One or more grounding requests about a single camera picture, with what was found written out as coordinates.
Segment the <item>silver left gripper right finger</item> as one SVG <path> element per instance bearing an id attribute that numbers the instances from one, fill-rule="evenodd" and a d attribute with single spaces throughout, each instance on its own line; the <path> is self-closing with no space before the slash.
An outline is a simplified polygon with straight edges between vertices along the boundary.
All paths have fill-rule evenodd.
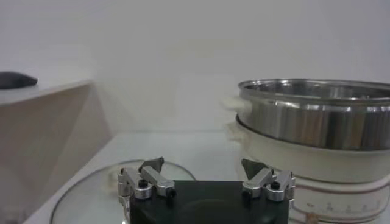
<path id="1" fill-rule="evenodd" d="M 247 180 L 242 183 L 245 200 L 251 201 L 264 195 L 270 201 L 294 201 L 296 178 L 291 171 L 275 173 L 274 169 L 264 163 L 249 159 L 242 159 L 241 165 L 247 176 Z"/>

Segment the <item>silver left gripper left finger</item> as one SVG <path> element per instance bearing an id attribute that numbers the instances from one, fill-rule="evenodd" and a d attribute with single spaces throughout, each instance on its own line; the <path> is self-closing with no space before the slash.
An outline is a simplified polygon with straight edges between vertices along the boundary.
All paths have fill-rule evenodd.
<path id="1" fill-rule="evenodd" d="M 164 163 L 164 158 L 160 157 L 144 161 L 137 169 L 122 167 L 119 170 L 118 200 L 123 208 L 124 223 L 130 223 L 131 199 L 148 200 L 152 197 L 154 189 L 157 195 L 163 198 L 176 196 L 175 182 L 160 173 Z"/>

